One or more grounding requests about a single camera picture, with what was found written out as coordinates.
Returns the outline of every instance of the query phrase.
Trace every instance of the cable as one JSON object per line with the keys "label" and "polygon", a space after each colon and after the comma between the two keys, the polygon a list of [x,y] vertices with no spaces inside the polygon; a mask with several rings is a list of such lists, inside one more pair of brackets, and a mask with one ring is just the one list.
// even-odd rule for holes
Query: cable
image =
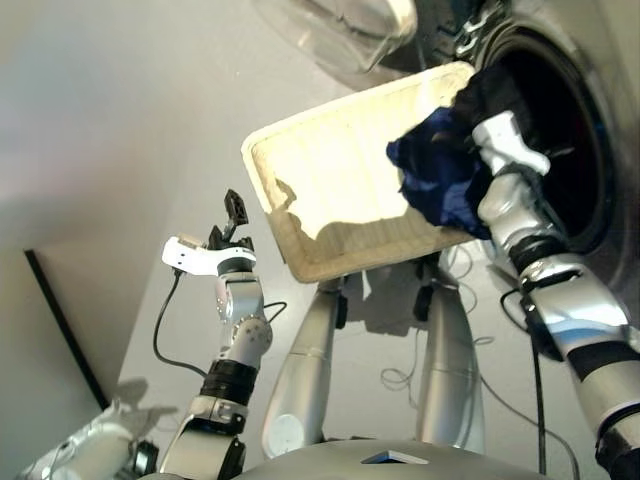
{"label": "cable", "polygon": [[60,453],[66,449],[68,446],[68,442],[63,442],[61,443],[58,448],[56,449],[56,453],[53,456],[53,460],[51,461],[51,463],[49,464],[49,471],[47,472],[47,476],[44,477],[44,480],[51,480],[53,478],[53,474],[56,472],[56,470],[58,470],[59,465],[57,465],[58,463],[58,459],[60,457]]}
{"label": "cable", "polygon": [[469,315],[478,306],[478,295],[476,294],[475,290],[473,288],[471,288],[469,285],[467,285],[466,283],[464,283],[464,282],[459,282],[459,283],[460,283],[461,287],[465,287],[469,291],[469,293],[471,294],[471,298],[473,299],[469,309],[465,310],[465,312],[464,312],[467,315]]}
{"label": "cable", "polygon": [[447,257],[452,257],[450,259],[448,259],[449,261],[447,262],[447,270],[451,271],[451,267],[453,267],[453,264],[456,263],[456,260],[458,259],[458,246],[453,246],[451,248],[449,248],[447,250]]}
{"label": "cable", "polygon": [[[513,289],[509,290],[507,293],[503,294],[500,297],[500,306],[502,307],[502,311],[507,316],[509,321],[520,331],[529,334],[529,331],[526,327],[522,326],[520,322],[518,322],[509,310],[507,310],[506,300],[511,295],[516,293],[518,290]],[[535,387],[536,387],[536,409],[538,412],[538,473],[541,475],[546,475],[547,473],[547,442],[544,432],[545,428],[545,419],[544,419],[544,397],[542,394],[542,375],[540,373],[540,357],[538,355],[538,349],[535,346],[533,341],[533,337],[531,338],[531,355],[533,356],[533,373],[535,377]]]}
{"label": "cable", "polygon": [[284,312],[287,309],[287,307],[289,306],[289,304],[287,304],[287,302],[282,302],[281,301],[281,302],[268,303],[263,308],[267,309],[267,308],[275,307],[277,305],[280,305],[280,309],[276,313],[273,314],[273,317],[271,317],[267,323],[273,322],[276,319],[276,317],[278,315],[280,315],[282,312]]}
{"label": "cable", "polygon": [[198,368],[195,365],[191,365],[190,363],[171,360],[170,358],[167,358],[164,355],[162,355],[160,353],[160,350],[158,350],[158,333],[160,331],[160,325],[162,324],[162,318],[164,317],[164,312],[167,309],[167,306],[169,305],[169,302],[171,301],[171,298],[173,297],[173,294],[175,293],[176,288],[178,288],[178,283],[180,282],[180,276],[183,273],[184,272],[177,269],[174,269],[173,271],[173,274],[175,276],[175,279],[173,280],[173,285],[171,286],[171,289],[169,290],[169,294],[167,295],[167,298],[162,304],[162,307],[160,307],[160,313],[158,314],[158,319],[156,320],[156,326],[153,329],[153,353],[155,354],[156,358],[160,360],[162,363],[166,363],[167,365],[171,365],[173,367],[180,367],[186,370],[190,370],[204,378],[207,376],[207,373],[201,368]]}
{"label": "cable", "polygon": [[[491,338],[491,337],[480,337],[480,338],[477,338],[476,340],[474,340],[474,344],[477,345],[477,346],[480,346],[480,345],[488,345],[489,343],[493,343],[492,341],[487,341],[487,339],[489,339],[489,338]],[[498,403],[500,403],[504,408],[509,410],[515,416],[517,416],[520,419],[524,420],[525,422],[529,423],[530,425],[533,425],[534,427],[538,427],[538,422],[536,422],[534,419],[528,417],[527,415],[525,415],[521,411],[517,410],[515,407],[512,407],[510,403],[508,403],[504,398],[502,398],[498,394],[498,392],[496,392],[493,389],[493,387],[489,384],[489,382],[487,381],[487,379],[484,376],[480,375],[480,380],[482,381],[482,385],[484,385],[484,387],[491,394],[491,396],[493,398],[495,398],[496,401]],[[559,434],[557,434],[553,430],[546,429],[545,433],[547,435],[549,435],[551,438],[553,438],[554,440],[556,440],[562,446],[562,448],[564,448],[565,452],[567,452],[567,456],[569,457],[569,461],[571,462],[571,470],[572,470],[572,473],[573,473],[573,480],[580,480],[580,464],[578,463],[578,458],[576,457],[576,454],[573,451],[573,448],[571,448],[571,445],[569,445],[569,442],[567,442],[564,438],[562,438]]]}
{"label": "cable", "polygon": [[451,267],[453,267],[453,264],[458,259],[458,251],[464,252],[464,254],[467,256],[467,262],[469,265],[463,273],[456,276],[456,280],[459,281],[471,273],[471,270],[473,270],[474,262],[473,262],[473,257],[471,256],[471,253],[469,253],[469,250],[467,250],[462,245],[456,245],[455,247],[453,247],[453,250],[454,250],[453,259],[449,262],[449,268],[448,268],[449,270],[451,270]]}
{"label": "cable", "polygon": [[409,373],[404,373],[399,368],[389,367],[384,368],[380,371],[380,383],[389,391],[392,392],[400,392],[407,389],[407,395],[409,397],[409,406],[414,410],[418,408],[418,404],[413,399],[413,395],[411,393],[411,383],[413,381],[413,376],[416,373],[416,367],[418,364],[418,334],[420,330],[416,329],[416,334],[413,340],[413,363],[411,365],[411,370]]}
{"label": "cable", "polygon": [[517,288],[514,288],[513,290],[509,290],[507,293],[503,294],[500,297],[500,306],[502,307],[502,311],[504,312],[504,314],[507,316],[507,318],[509,319],[509,321],[511,323],[513,323],[513,325],[520,331],[526,333],[527,335],[529,334],[529,330],[527,330],[527,327],[524,327],[520,324],[520,322],[518,322],[515,318],[513,318],[513,315],[511,315],[511,313],[509,313],[509,310],[507,309],[507,305],[506,305],[506,301],[507,298],[509,298],[511,295],[513,295],[514,293],[518,292]]}
{"label": "cable", "polygon": [[531,337],[531,355],[533,356],[533,374],[536,381],[536,408],[538,410],[538,473],[547,474],[547,441],[544,420],[544,397],[542,395],[542,375],[540,374],[540,356]]}

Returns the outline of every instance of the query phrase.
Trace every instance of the white tray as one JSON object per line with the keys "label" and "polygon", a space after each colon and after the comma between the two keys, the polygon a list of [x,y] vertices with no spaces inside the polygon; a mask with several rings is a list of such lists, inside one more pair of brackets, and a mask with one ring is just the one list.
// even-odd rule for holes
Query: white tray
{"label": "white tray", "polygon": [[453,63],[329,102],[252,133],[242,156],[282,255],[304,283],[468,241],[399,193],[395,140],[448,106],[474,69]]}

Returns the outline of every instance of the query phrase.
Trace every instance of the black cable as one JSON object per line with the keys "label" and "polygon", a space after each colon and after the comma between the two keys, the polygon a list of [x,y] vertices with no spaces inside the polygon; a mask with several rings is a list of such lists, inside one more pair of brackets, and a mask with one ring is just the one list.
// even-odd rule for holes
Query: black cable
{"label": "black cable", "polygon": [[263,308],[275,307],[277,305],[280,305],[280,309],[276,313],[273,314],[273,317],[271,317],[267,323],[273,322],[276,319],[276,317],[278,315],[280,315],[282,312],[284,312],[287,309],[287,307],[289,306],[287,304],[287,302],[272,302],[272,303],[268,303]]}
{"label": "black cable", "polygon": [[[507,309],[506,306],[506,300],[507,298],[509,298],[511,295],[513,295],[514,293],[516,293],[518,291],[518,289],[513,289],[513,290],[509,290],[508,292],[506,292],[504,295],[502,295],[500,297],[500,306],[502,307],[502,310],[504,311],[504,314],[507,316],[507,318],[509,319],[509,321],[519,330],[521,330],[522,332],[529,334],[529,331],[527,330],[526,327],[524,327],[523,325],[520,324],[520,322],[518,322],[515,318],[513,318],[513,316],[511,315],[511,313],[509,313],[509,310]],[[508,405],[506,402],[504,402],[501,398],[498,397],[498,395],[495,393],[495,391],[493,391],[491,389],[491,387],[486,383],[486,381],[484,380],[484,378],[482,379],[482,383],[485,385],[485,387],[487,387],[487,390],[489,390],[489,392],[496,397],[496,400],[498,400],[500,403],[502,403],[507,409],[509,409],[512,413],[518,415],[519,417],[523,418],[524,420],[526,420],[527,422],[531,423],[532,425],[535,425],[538,428],[538,470],[539,473],[541,474],[546,474],[547,471],[547,445],[546,445],[546,437],[545,437],[545,432],[551,436],[552,438],[555,438],[563,447],[564,449],[567,451],[567,454],[569,455],[570,459],[571,459],[571,468],[573,470],[573,478],[574,480],[579,480],[580,478],[580,468],[578,466],[578,461],[575,457],[575,454],[573,453],[573,450],[571,449],[570,445],[559,435],[549,431],[546,429],[546,425],[545,425],[545,417],[544,417],[544,398],[543,398],[543,393],[542,393],[542,376],[540,373],[540,359],[539,359],[539,355],[538,355],[538,350],[533,342],[533,338],[531,338],[531,352],[533,355],[533,370],[534,370],[534,376],[535,376],[535,387],[536,387],[536,406],[537,406],[537,413],[538,413],[538,421],[535,422],[533,420],[531,420],[529,417],[527,417],[526,415],[518,412],[517,410],[515,410],[513,407],[511,407],[510,405]]]}
{"label": "black cable", "polygon": [[540,356],[531,337],[531,355],[533,356],[533,373],[536,381],[536,407],[538,410],[538,473],[547,474],[547,440],[544,420],[544,398],[542,395],[542,375],[540,374]]}
{"label": "black cable", "polygon": [[473,312],[476,309],[476,307],[478,306],[478,295],[476,294],[476,291],[473,288],[471,288],[469,285],[467,285],[466,283],[464,283],[464,282],[458,282],[458,283],[459,283],[460,287],[466,288],[467,291],[471,294],[471,302],[472,302],[471,306],[467,310],[465,310],[465,312],[464,312],[466,315],[470,315],[471,312]]}
{"label": "black cable", "polygon": [[[482,384],[487,389],[487,391],[491,394],[491,396],[493,398],[495,398],[498,401],[498,403],[500,403],[504,408],[509,410],[511,413],[513,413],[517,417],[520,417],[525,422],[533,425],[534,427],[538,426],[538,423],[534,419],[526,416],[521,411],[516,410],[504,398],[502,398],[493,389],[493,387],[491,385],[489,385],[489,382],[487,382],[487,380],[483,376],[480,376],[480,380],[482,380]],[[567,452],[567,455],[569,457],[569,461],[571,462],[571,470],[573,472],[573,480],[580,480],[580,464],[578,463],[578,458],[576,457],[575,452],[571,448],[571,445],[569,445],[569,442],[567,442],[564,438],[562,438],[560,435],[558,435],[557,433],[555,433],[552,430],[547,430],[546,433],[551,438],[555,439],[565,449],[565,451]]]}
{"label": "black cable", "polygon": [[58,462],[58,457],[60,456],[60,452],[64,450],[63,445],[64,443],[59,445],[58,448],[56,449],[56,453],[53,456],[53,460],[49,464],[49,470],[47,472],[47,476],[44,477],[44,480],[51,480],[53,478],[53,474],[58,469],[58,466],[56,465],[56,463]]}
{"label": "black cable", "polygon": [[173,297],[173,294],[175,293],[176,288],[178,288],[178,283],[180,282],[180,276],[183,273],[184,272],[182,272],[181,270],[173,271],[173,274],[175,276],[173,280],[173,285],[171,286],[171,290],[169,290],[169,294],[167,295],[167,298],[162,304],[162,307],[160,307],[160,313],[158,314],[158,319],[156,320],[156,326],[153,329],[153,353],[155,354],[156,358],[160,360],[162,363],[166,363],[167,365],[171,365],[173,367],[180,367],[187,370],[191,370],[192,372],[197,373],[198,375],[204,378],[207,376],[207,373],[201,368],[198,368],[195,365],[191,365],[190,363],[171,360],[170,358],[167,358],[164,355],[162,355],[158,350],[158,332],[160,331],[160,325],[162,324],[162,317],[164,317],[164,312],[167,309],[167,306],[169,305],[169,302],[171,301],[171,298]]}
{"label": "black cable", "polygon": [[507,318],[509,319],[509,321],[511,323],[513,323],[513,325],[515,325],[515,327],[528,334],[529,331],[527,330],[527,327],[524,327],[520,324],[520,322],[518,322],[515,318],[513,318],[513,316],[511,315],[511,313],[509,313],[509,310],[507,309],[507,305],[506,305],[506,301],[507,298],[509,298],[511,295],[513,295],[514,293],[516,293],[518,291],[517,288],[514,288],[513,290],[509,290],[507,293],[505,293],[504,295],[502,295],[500,297],[500,306],[502,307],[502,311],[504,312],[504,314],[507,316]]}
{"label": "black cable", "polygon": [[463,273],[455,276],[456,280],[462,280],[463,278],[465,278],[467,275],[469,275],[471,273],[471,271],[473,270],[473,266],[474,266],[475,262],[473,261],[473,257],[471,256],[471,253],[469,253],[469,250],[467,250],[462,245],[456,245],[455,247],[453,247],[453,249],[454,249],[453,259],[451,259],[451,261],[449,262],[448,270],[451,270],[451,268],[453,267],[453,264],[458,259],[458,252],[459,251],[464,252],[464,254],[467,256],[467,262],[468,262],[467,263],[467,269]]}

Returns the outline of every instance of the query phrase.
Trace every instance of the silver robot arm segment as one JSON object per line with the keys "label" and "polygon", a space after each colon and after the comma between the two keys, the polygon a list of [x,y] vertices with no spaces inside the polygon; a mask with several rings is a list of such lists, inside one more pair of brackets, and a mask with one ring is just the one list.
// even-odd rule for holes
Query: silver robot arm segment
{"label": "silver robot arm segment", "polygon": [[629,346],[625,311],[583,258],[568,252],[536,185],[549,162],[524,145],[513,114],[488,119],[473,137],[495,176],[478,214],[519,276],[529,331],[540,351],[571,366],[598,463],[615,480],[636,479],[640,355]]}
{"label": "silver robot arm segment", "polygon": [[484,454],[482,385],[458,282],[435,266],[416,440]]}
{"label": "silver robot arm segment", "polygon": [[262,428],[267,458],[323,440],[341,284],[336,279],[318,285],[280,370]]}

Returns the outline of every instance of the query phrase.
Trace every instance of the black wire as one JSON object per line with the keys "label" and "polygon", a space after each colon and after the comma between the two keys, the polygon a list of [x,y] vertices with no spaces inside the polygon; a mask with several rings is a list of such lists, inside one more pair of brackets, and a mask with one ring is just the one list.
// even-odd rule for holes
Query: black wire
{"label": "black wire", "polygon": [[162,307],[160,307],[160,313],[158,314],[158,319],[156,320],[156,326],[153,329],[153,353],[155,354],[156,358],[160,360],[162,363],[166,363],[167,365],[171,365],[173,367],[180,367],[180,368],[190,370],[204,378],[207,376],[207,373],[201,368],[198,368],[195,365],[191,365],[190,363],[171,360],[170,358],[167,358],[164,355],[162,355],[160,353],[160,350],[158,350],[158,332],[160,331],[162,317],[164,317],[164,312],[167,309],[167,305],[169,305],[169,302],[171,301],[171,298],[173,297],[173,294],[175,293],[176,288],[178,288],[178,283],[180,282],[180,276],[182,275],[182,273],[183,272],[180,270],[173,271],[173,274],[175,276],[175,279],[173,280],[173,285],[171,286],[171,290],[169,290],[169,294],[167,295],[167,298],[162,304]]}
{"label": "black wire", "polygon": [[466,315],[470,315],[471,312],[473,312],[478,306],[478,295],[476,294],[476,291],[466,283],[464,282],[458,282],[458,283],[460,287],[466,288],[467,291],[471,294],[471,306],[464,312]]}
{"label": "black wire", "polygon": [[449,262],[449,268],[448,270],[451,270],[451,267],[453,267],[453,264],[455,263],[455,261],[458,258],[458,252],[462,251],[464,252],[464,254],[467,256],[467,269],[459,274],[456,275],[456,280],[460,281],[463,278],[465,278],[467,275],[469,275],[471,273],[471,271],[473,270],[473,266],[474,266],[474,261],[473,261],[473,257],[471,256],[471,254],[469,253],[469,250],[467,250],[465,247],[463,247],[462,245],[456,245],[454,248],[454,253],[453,253],[453,259],[451,259],[451,261]]}
{"label": "black wire", "polygon": [[[487,380],[483,376],[480,376],[480,380],[482,380],[482,384],[487,389],[487,391],[491,394],[491,396],[493,396],[493,398],[495,398],[498,401],[498,403],[500,403],[504,408],[509,410],[514,415],[520,417],[525,422],[533,425],[534,427],[538,426],[538,423],[534,419],[526,416],[521,411],[516,410],[504,398],[502,398],[493,389],[493,387],[491,385],[489,385],[489,382],[487,382]],[[578,458],[576,457],[575,452],[571,448],[571,445],[569,445],[569,442],[567,442],[564,438],[562,438],[560,435],[558,435],[557,433],[555,433],[552,430],[547,430],[546,433],[551,438],[555,439],[565,449],[565,451],[567,452],[567,455],[569,457],[569,461],[571,462],[571,470],[573,472],[573,480],[580,480],[580,464],[578,463]]]}
{"label": "black wire", "polygon": [[[520,322],[518,322],[515,318],[513,318],[513,316],[509,313],[509,310],[507,309],[507,306],[506,306],[507,298],[509,298],[511,295],[513,295],[517,291],[518,289],[509,290],[507,293],[502,295],[500,297],[500,306],[502,307],[502,310],[504,311],[509,321],[513,325],[515,325],[516,328],[518,328],[519,330],[521,330],[526,334],[529,334],[529,331],[527,330],[527,328],[522,326]],[[544,397],[542,392],[542,375],[540,373],[540,359],[538,355],[538,349],[536,348],[533,341],[533,337],[531,337],[531,353],[533,356],[533,372],[535,377],[536,407],[538,412],[538,421],[530,422],[530,423],[533,423],[534,425],[536,425],[536,427],[538,427],[538,471],[540,474],[545,475],[547,472],[547,445],[546,445],[545,432],[548,433],[553,438],[555,438],[556,440],[558,440],[558,442],[560,442],[562,446],[565,447],[565,450],[567,450],[567,453],[570,452],[571,447],[569,447],[569,445],[563,439],[561,439],[555,434],[552,434],[552,432],[546,429],[545,418],[544,418]],[[573,469],[573,474],[574,474],[573,477],[574,479],[580,478],[580,471],[578,468],[577,460],[575,460],[575,455],[573,454],[573,451],[569,453],[569,456],[571,457],[571,467]]]}
{"label": "black wire", "polygon": [[287,304],[287,302],[272,302],[272,303],[268,303],[263,308],[275,307],[277,305],[280,305],[280,309],[276,313],[273,314],[273,317],[271,317],[267,323],[273,322],[276,319],[276,317],[278,315],[280,315],[282,312],[284,312],[287,309],[287,307],[289,306]]}
{"label": "black wire", "polygon": [[416,373],[416,368],[418,366],[418,334],[420,333],[419,329],[416,329],[416,333],[413,339],[413,362],[411,364],[411,370],[409,373],[405,373],[399,368],[388,367],[383,368],[380,371],[380,383],[382,386],[391,392],[400,392],[407,389],[407,395],[409,398],[409,407],[414,410],[418,408],[417,402],[413,399],[412,392],[412,382],[413,377]]}
{"label": "black wire", "polygon": [[533,373],[536,380],[536,407],[538,410],[538,473],[547,474],[547,440],[544,420],[544,398],[542,395],[542,375],[540,374],[540,356],[531,337],[531,355],[533,356]]}
{"label": "black wire", "polygon": [[509,310],[507,309],[507,305],[506,305],[507,298],[509,298],[511,295],[513,295],[517,291],[518,289],[514,288],[513,290],[509,290],[507,293],[502,295],[500,297],[500,306],[502,307],[502,311],[507,316],[509,321],[513,323],[518,330],[528,334],[529,331],[527,330],[527,327],[522,326],[520,322],[518,322],[515,318],[513,318],[513,316],[511,315],[511,313],[509,313]]}

